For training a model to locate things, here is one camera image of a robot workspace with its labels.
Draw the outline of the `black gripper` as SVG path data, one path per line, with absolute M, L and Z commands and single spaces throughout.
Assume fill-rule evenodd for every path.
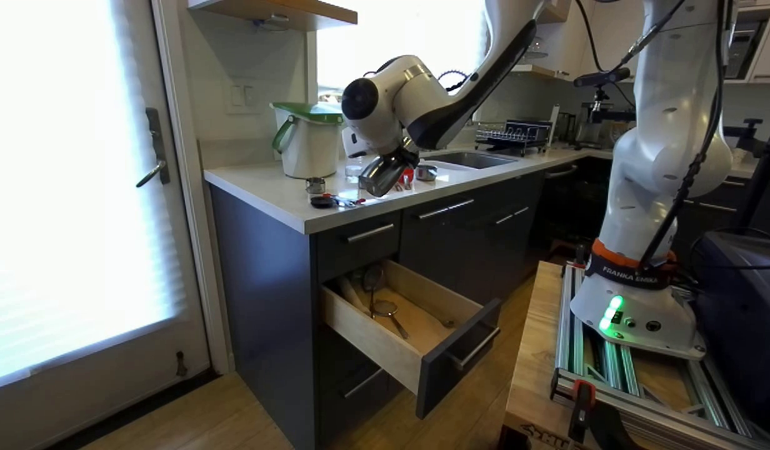
M 376 162 L 371 162 L 357 175 L 357 185 L 366 193 L 383 198 L 398 183 L 400 172 L 416 166 L 418 166 L 418 155 L 406 148 L 398 148 L 395 152 L 380 155 Z

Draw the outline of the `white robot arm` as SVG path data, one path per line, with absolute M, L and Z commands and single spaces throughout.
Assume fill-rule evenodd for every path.
M 342 91 L 342 117 L 377 160 L 366 191 L 387 193 L 423 150 L 446 148 L 527 52 L 545 0 L 486 0 L 491 47 L 461 91 L 416 55 L 398 55 Z M 692 308 L 672 291 L 672 237 L 690 196 L 723 185 L 732 0 L 643 0 L 636 125 L 612 150 L 608 205 L 570 313 L 601 337 L 683 360 L 705 356 Z

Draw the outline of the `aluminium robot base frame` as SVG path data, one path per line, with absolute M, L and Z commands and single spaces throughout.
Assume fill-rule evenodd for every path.
M 550 396 L 572 400 L 577 386 L 611 406 L 626 427 L 685 448 L 770 450 L 770 433 L 757 427 L 732 400 L 710 357 L 678 360 L 603 341 L 570 311 L 583 270 L 562 265 Z

